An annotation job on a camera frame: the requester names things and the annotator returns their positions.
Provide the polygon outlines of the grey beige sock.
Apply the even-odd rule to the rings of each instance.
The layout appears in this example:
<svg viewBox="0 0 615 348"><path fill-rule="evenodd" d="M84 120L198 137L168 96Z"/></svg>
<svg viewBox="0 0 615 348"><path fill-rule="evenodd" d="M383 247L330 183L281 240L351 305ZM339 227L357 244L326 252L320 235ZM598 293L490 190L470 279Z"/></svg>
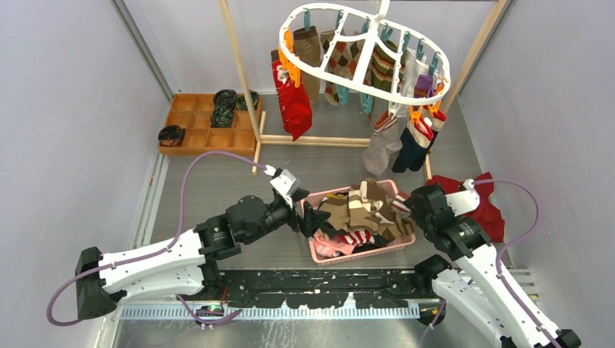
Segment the grey beige sock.
<svg viewBox="0 0 615 348"><path fill-rule="evenodd" d="M362 153L366 170L380 176L389 165L391 154L402 148L401 129L396 116L383 112L374 123L374 131L368 148Z"/></svg>

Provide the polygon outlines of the maroon purple orange striped sock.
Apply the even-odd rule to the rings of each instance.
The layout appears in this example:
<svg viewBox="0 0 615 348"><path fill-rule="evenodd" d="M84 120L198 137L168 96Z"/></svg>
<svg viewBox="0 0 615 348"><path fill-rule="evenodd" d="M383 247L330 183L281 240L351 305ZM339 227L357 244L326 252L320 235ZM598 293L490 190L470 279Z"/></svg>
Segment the maroon purple orange striped sock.
<svg viewBox="0 0 615 348"><path fill-rule="evenodd" d="M431 98L434 95L434 78L431 75L420 74L413 89L414 98Z"/></svg>

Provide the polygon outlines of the white plastic clip hanger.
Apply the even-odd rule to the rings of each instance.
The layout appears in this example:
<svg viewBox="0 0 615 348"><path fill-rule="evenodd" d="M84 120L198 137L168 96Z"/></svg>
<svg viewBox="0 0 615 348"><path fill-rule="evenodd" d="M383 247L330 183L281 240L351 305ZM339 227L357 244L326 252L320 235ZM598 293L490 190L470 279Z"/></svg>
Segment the white plastic clip hanger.
<svg viewBox="0 0 615 348"><path fill-rule="evenodd" d="M350 89L359 93L383 99L389 102L389 112L396 115L402 106L407 106L411 112L414 106L435 105L441 101L451 89L450 62L443 50L433 40L408 26L401 25L386 18L389 2L382 1L376 14L326 2L304 4L293 9L285 19L278 32L278 54L284 69L289 73L291 80L298 85L302 73L307 73L330 83ZM326 10L336 12L337 18L334 26L334 35L329 47L323 55L322 63L313 67L303 62L295 53L291 25L300 15L311 10ZM442 88L437 89L431 97L406 96L398 86L400 84L400 68L405 61L403 54L407 51L412 38L418 40L415 57L420 59L421 49L428 46L434 52L428 71L438 73L437 82ZM361 41L363 49L360 52L355 73L351 78L335 75L326 71L326 66L333 56L338 43L354 43ZM367 86L364 81L374 49L380 48L385 55L392 59L394 71L392 84L389 90Z"/></svg>

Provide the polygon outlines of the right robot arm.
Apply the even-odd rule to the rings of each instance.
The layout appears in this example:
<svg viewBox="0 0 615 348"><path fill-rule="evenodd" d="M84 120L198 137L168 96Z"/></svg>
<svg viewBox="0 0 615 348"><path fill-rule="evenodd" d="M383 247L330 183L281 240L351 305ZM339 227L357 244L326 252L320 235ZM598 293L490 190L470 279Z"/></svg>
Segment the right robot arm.
<svg viewBox="0 0 615 348"><path fill-rule="evenodd" d="M439 250L414 267L416 292L454 306L494 347L580 347L578 335L549 319L503 265L504 251L534 228L497 248L469 217L481 202L476 186L488 183L468 179L452 194L438 185L422 186L405 200L410 216Z"/></svg>

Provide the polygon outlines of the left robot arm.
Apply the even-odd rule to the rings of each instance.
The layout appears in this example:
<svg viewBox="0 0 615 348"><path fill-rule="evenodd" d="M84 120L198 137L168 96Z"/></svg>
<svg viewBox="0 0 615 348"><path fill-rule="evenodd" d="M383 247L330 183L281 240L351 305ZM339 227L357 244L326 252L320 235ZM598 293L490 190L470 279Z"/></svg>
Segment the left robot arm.
<svg viewBox="0 0 615 348"><path fill-rule="evenodd" d="M77 275L85 274L75 283L78 319L99 318L133 300L176 294L216 299L223 288L219 260L284 225L310 238L330 217L306 201L300 202L301 213L296 206L278 193L270 203L244 196L177 239L116 253L95 246L84 249L75 269Z"/></svg>

